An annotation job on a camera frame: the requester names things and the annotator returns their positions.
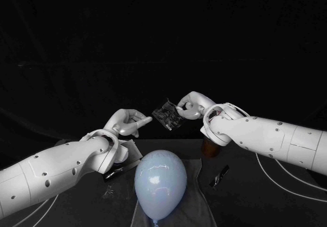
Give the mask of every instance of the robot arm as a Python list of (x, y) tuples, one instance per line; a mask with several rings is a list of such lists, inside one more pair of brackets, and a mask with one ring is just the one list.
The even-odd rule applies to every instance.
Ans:
[[(200, 113), (190, 98), (197, 106), (207, 99), (200, 93), (188, 94), (191, 108), (177, 107), (186, 118)], [(230, 103), (213, 104), (204, 108), (201, 133), (220, 146), (233, 140), (243, 149), (327, 175), (327, 132), (245, 115)]]
[(78, 142), (49, 148), (0, 171), (0, 219), (43, 202), (93, 171), (106, 173), (124, 162), (128, 149), (118, 134), (138, 137), (138, 128), (151, 121), (137, 110), (118, 110), (105, 129), (88, 133)]

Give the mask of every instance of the black backdrop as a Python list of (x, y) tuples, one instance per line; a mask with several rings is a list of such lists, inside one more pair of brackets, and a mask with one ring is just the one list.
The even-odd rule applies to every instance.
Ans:
[[(299, 0), (1, 2), (0, 167), (190, 91), (327, 130), (325, 12)], [(200, 127), (154, 120), (139, 139), (201, 138)]]

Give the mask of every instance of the dark table surface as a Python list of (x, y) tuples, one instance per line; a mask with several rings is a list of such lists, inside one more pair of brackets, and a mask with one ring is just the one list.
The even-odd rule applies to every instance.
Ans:
[[(258, 164), (256, 156), (233, 142), (222, 148), (217, 157), (201, 155), (201, 139), (196, 140), (134, 140), (145, 155), (165, 149), (181, 159), (201, 158), (199, 185), (204, 194), (216, 224), (220, 227), (301, 227), (327, 226), (327, 203), (309, 200), (284, 191), (268, 179)], [(272, 179), (298, 194), (327, 200), (325, 193), (299, 183), (284, 172), (273, 159), (259, 156), (262, 166)], [(288, 171), (304, 181), (315, 184), (307, 170), (282, 163)], [(209, 183), (229, 165), (229, 172), (214, 191)], [(135, 168), (116, 178), (132, 191)], [(86, 174), (76, 186), (59, 194), (53, 206), (37, 226), (122, 226), (131, 224), (137, 204), (135, 192), (129, 199), (103, 199), (109, 182), (103, 182), (98, 172)], [(54, 198), (20, 225), (31, 227), (42, 218)], [(18, 211), (0, 220), (0, 226), (11, 227), (40, 204)]]

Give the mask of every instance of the balloon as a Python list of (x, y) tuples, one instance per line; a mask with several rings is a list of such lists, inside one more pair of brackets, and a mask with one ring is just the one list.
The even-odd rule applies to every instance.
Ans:
[(167, 217), (186, 191), (186, 168), (177, 155), (167, 150), (150, 152), (135, 172), (138, 202), (152, 222)]

